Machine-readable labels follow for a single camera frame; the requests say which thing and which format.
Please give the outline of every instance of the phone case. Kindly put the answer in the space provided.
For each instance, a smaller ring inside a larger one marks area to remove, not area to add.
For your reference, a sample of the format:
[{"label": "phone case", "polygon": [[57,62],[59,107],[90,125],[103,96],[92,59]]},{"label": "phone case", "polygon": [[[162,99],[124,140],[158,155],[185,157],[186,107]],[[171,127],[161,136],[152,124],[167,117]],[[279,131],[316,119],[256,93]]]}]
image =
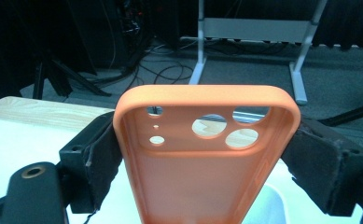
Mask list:
[{"label": "phone case", "polygon": [[[242,123],[239,106],[269,111]],[[270,86],[146,85],[114,116],[140,218],[154,224],[241,223],[299,124],[293,99]],[[233,144],[238,134],[253,139]]]}]

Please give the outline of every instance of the gray carpet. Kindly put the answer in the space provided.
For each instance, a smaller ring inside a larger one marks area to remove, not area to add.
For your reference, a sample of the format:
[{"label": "gray carpet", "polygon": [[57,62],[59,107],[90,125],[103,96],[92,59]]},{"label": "gray carpet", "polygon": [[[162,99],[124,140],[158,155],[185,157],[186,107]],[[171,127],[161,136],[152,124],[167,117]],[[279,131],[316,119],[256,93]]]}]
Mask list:
[{"label": "gray carpet", "polygon": [[[174,82],[157,78],[160,73],[164,77],[181,78],[176,84],[188,84],[190,68],[193,69],[197,60],[197,47],[190,39],[184,39],[180,46],[179,50],[172,50],[160,41],[154,41],[147,49],[147,56],[141,60],[138,71],[117,83],[100,82],[98,78],[117,76],[118,69],[97,69],[98,77],[82,74],[96,81],[102,90],[112,93],[111,97],[94,95],[70,80],[74,91],[68,97],[57,96],[46,81],[43,99],[115,108],[119,97],[133,80],[132,87]],[[293,96],[288,63],[295,61],[299,50],[300,47],[293,44],[207,41],[208,60],[200,83],[272,85]],[[363,49],[311,48],[301,72],[308,97],[308,104],[300,106],[304,117],[325,119],[363,106]],[[32,86],[21,91],[23,97],[29,98],[32,92]],[[363,146],[363,119],[344,123],[334,130]]]}]

